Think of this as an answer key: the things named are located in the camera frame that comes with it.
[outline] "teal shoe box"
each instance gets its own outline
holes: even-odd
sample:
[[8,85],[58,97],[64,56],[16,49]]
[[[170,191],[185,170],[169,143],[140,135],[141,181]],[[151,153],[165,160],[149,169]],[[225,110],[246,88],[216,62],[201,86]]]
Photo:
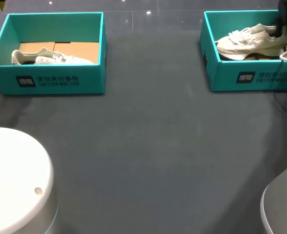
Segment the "teal shoe box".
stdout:
[[272,25],[277,10],[206,11],[200,47],[212,91],[287,91],[287,62],[276,60],[222,61],[215,41],[235,30],[259,23]]
[[[11,65],[21,42],[98,42],[94,64]],[[107,39],[103,12],[8,14],[0,31],[0,92],[4,95],[102,94]]]

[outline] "open box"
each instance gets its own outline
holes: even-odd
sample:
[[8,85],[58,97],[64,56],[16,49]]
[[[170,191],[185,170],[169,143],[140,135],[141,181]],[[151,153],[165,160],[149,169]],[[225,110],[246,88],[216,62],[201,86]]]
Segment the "open box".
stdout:
[[206,11],[200,47],[212,91],[287,91],[287,62],[279,59],[222,61],[215,41],[259,23],[272,25],[277,10]]
[[[97,58],[92,61],[94,64],[11,65],[11,53],[21,48],[22,42],[43,42],[45,46],[46,42],[58,43],[62,53],[83,52],[87,56],[97,53]],[[4,95],[104,93],[106,50],[102,12],[8,14],[0,31],[0,92]]]

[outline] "white cylindrical device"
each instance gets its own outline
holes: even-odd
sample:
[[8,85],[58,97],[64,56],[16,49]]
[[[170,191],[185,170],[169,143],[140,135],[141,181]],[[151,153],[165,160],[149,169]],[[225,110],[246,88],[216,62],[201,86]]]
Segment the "white cylindrical device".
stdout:
[[58,234],[54,170],[30,135],[0,128],[0,234]]

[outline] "floor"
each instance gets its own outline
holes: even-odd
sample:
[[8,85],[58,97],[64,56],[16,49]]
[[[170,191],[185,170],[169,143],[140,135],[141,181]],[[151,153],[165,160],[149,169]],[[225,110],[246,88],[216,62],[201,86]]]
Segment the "floor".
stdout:
[[263,233],[261,194],[287,168],[287,94],[212,93],[198,41],[204,10],[276,5],[7,0],[0,28],[13,12],[105,12],[105,95],[0,94],[0,126],[51,156],[63,234]]

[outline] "white sneaker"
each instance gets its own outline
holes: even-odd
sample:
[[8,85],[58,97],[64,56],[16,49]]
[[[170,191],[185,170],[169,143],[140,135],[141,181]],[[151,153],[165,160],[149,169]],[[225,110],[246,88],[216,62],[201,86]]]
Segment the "white sneaker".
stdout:
[[15,50],[11,55],[13,65],[21,64],[92,64],[87,59],[66,56],[58,51],[51,51],[43,47],[37,53],[22,53]]
[[258,24],[242,31],[234,31],[217,41],[217,51],[232,60],[244,60],[253,53],[278,57],[284,52],[287,43],[287,28],[283,28],[282,36],[270,37],[269,34],[274,34],[275,28]]

